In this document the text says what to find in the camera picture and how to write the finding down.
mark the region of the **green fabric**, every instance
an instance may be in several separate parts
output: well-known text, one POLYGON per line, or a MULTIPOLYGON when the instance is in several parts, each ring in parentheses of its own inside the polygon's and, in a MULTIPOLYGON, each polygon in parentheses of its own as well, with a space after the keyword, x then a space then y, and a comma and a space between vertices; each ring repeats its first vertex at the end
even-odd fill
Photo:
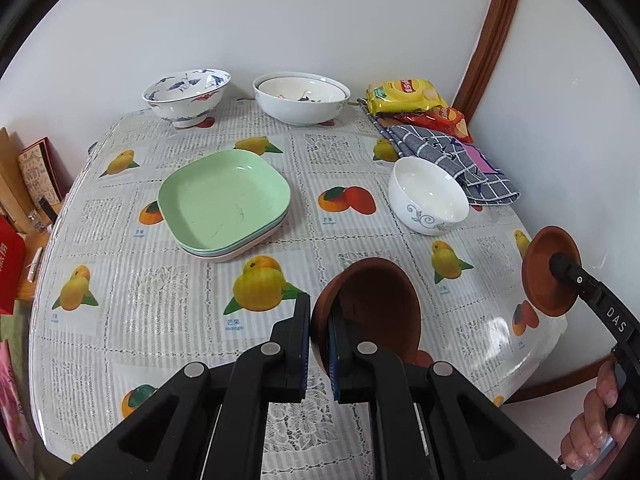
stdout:
POLYGON ((0 340, 6 339, 9 342, 15 384, 18 388, 18 395, 24 408, 27 423, 33 434, 36 478, 38 480, 57 480, 69 468, 69 464, 47 451, 31 416, 28 375, 31 307, 31 303, 16 301, 12 316, 0 316, 0 340))

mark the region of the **white bowl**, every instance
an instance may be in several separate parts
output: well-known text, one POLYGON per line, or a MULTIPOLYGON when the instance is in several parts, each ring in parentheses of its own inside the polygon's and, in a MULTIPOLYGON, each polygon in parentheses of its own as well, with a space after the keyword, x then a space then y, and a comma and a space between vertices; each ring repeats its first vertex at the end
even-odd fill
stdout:
POLYGON ((451 231, 469 213, 469 202, 456 179, 417 156, 405 156, 394 164, 388 197, 402 223, 425 235, 451 231))
POLYGON ((321 75, 273 72, 254 81, 254 95, 262 111, 274 119, 309 126, 335 119, 351 92, 342 83, 321 75))
POLYGON ((201 123, 222 99, 231 76, 223 70, 201 68, 164 76, 142 98, 154 113, 178 128, 201 123))

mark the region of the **screw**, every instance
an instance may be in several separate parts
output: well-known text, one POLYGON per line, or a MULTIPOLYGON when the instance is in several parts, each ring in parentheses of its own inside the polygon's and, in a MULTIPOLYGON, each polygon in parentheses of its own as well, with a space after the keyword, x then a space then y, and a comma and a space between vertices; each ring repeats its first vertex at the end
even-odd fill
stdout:
POLYGON ((436 375, 440 375, 441 377, 449 376, 453 373, 453 366, 444 361, 438 361, 433 365, 433 371, 436 375))
POLYGON ((372 355, 378 351, 378 347, 371 341, 363 341, 358 344, 358 352, 364 355, 372 355))
POLYGON ((184 374, 187 377, 200 377, 204 373, 204 365, 202 363, 189 363, 184 367, 184 374))
POLYGON ((280 351, 280 345, 269 341, 260 347, 260 352, 265 355, 276 355, 280 351))

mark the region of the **red chip bag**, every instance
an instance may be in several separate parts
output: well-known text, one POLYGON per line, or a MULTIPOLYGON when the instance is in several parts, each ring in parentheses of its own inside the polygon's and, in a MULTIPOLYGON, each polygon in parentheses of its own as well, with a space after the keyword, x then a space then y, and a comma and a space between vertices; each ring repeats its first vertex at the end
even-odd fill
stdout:
POLYGON ((14 313, 23 258, 24 240, 0 216, 0 314, 14 313))
POLYGON ((404 124, 412 124, 437 132, 443 132, 457 140, 471 144, 474 140, 466 129, 465 117, 455 108, 432 108, 428 112, 396 114, 394 118, 404 124))

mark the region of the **yellow chip bag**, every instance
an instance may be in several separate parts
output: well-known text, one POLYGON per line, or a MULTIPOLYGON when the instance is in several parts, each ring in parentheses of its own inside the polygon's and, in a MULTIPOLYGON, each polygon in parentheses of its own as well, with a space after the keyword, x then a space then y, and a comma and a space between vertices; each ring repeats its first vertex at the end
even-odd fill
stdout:
POLYGON ((433 107, 447 107, 434 86, 425 79, 401 79, 369 85, 367 106, 379 113, 426 112, 433 107))

